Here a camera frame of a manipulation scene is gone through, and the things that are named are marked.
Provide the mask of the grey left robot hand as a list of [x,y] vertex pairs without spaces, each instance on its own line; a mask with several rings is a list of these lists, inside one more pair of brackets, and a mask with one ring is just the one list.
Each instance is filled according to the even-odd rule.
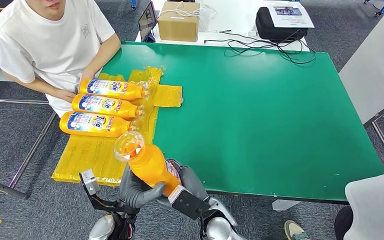
[[149,186],[137,177],[127,164],[120,181],[119,198],[128,206],[136,209],[140,209],[152,201],[168,206],[168,198],[163,195],[164,188],[164,182],[159,182],[154,187]]

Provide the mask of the person's left hand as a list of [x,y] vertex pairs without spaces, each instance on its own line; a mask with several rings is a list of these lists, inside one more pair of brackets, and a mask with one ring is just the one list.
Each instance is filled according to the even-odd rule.
[[86,67],[81,75],[80,80],[91,80],[95,78],[97,71],[95,69],[92,69],[90,67]]

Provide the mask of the person's right hand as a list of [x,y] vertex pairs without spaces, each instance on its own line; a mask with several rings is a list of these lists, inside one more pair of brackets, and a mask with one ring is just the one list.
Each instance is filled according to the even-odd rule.
[[73,99],[76,96],[76,94],[73,92],[70,92],[70,91],[65,90],[65,89],[58,89],[58,88],[55,88],[49,94],[55,98],[64,100],[68,103],[72,103]]

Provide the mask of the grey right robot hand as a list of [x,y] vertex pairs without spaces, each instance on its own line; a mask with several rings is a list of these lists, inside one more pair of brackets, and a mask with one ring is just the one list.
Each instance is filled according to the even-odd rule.
[[168,159],[168,161],[175,167],[180,176],[182,185],[191,194],[193,194],[200,200],[206,200],[209,197],[201,180],[191,167],[189,167],[188,165],[183,165],[174,159]]

